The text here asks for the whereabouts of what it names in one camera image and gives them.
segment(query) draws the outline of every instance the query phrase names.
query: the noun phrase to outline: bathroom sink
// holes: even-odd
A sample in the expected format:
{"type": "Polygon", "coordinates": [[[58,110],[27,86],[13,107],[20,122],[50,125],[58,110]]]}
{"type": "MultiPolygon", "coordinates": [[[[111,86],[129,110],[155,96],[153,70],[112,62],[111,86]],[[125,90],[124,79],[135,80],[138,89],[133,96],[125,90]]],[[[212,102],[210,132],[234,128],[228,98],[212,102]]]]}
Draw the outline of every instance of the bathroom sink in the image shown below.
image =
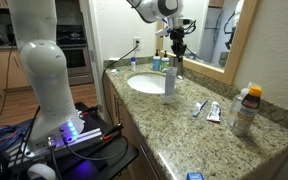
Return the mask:
{"type": "Polygon", "coordinates": [[[137,74],[127,80],[127,84],[140,92],[148,94],[165,93],[165,76],[158,74],[137,74]]]}

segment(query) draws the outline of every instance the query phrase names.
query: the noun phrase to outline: oven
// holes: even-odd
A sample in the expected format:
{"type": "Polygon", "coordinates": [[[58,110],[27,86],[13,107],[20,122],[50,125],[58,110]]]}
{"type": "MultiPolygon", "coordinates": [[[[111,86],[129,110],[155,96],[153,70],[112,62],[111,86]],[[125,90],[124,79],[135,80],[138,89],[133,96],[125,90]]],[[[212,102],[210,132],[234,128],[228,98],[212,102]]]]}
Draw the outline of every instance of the oven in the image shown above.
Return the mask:
{"type": "Polygon", "coordinates": [[[70,85],[92,83],[90,56],[81,25],[58,25],[57,44],[64,52],[70,85]]]}

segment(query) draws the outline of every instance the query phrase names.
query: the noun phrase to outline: mirror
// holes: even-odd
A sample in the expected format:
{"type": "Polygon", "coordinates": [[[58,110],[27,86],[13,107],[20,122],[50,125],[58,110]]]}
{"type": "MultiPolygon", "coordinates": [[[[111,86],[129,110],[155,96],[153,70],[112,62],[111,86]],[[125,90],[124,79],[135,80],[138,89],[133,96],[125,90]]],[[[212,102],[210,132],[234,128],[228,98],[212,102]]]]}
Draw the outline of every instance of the mirror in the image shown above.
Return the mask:
{"type": "MultiPolygon", "coordinates": [[[[188,49],[185,52],[184,67],[199,72],[213,79],[231,85],[234,81],[239,60],[256,14],[260,0],[244,0],[238,26],[230,50],[226,46],[231,34],[224,34],[224,25],[236,9],[238,0],[185,0],[183,12],[185,17],[196,19],[196,30],[184,38],[188,49]],[[190,57],[190,51],[197,56],[190,57]]],[[[232,31],[232,21],[228,22],[226,31],[232,31]]],[[[171,50],[169,37],[157,38],[157,48],[171,50]]]]}

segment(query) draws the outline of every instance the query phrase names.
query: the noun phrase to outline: wooden floor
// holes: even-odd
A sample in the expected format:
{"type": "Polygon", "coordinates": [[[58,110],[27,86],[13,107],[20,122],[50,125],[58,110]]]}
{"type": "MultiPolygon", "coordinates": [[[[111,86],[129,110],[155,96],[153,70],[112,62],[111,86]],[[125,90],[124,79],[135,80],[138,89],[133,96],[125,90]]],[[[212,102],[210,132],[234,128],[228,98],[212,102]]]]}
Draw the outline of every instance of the wooden floor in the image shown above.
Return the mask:
{"type": "MultiPolygon", "coordinates": [[[[74,102],[83,102],[86,106],[96,106],[97,97],[94,84],[84,84],[71,86],[71,92],[74,102]]],[[[0,98],[0,111],[3,104],[3,98],[0,98]]],[[[9,92],[6,96],[4,111],[0,118],[0,124],[16,124],[34,116],[38,107],[33,90],[22,90],[9,92]]],[[[115,180],[130,180],[130,173],[124,169],[121,176],[115,180]]]]}

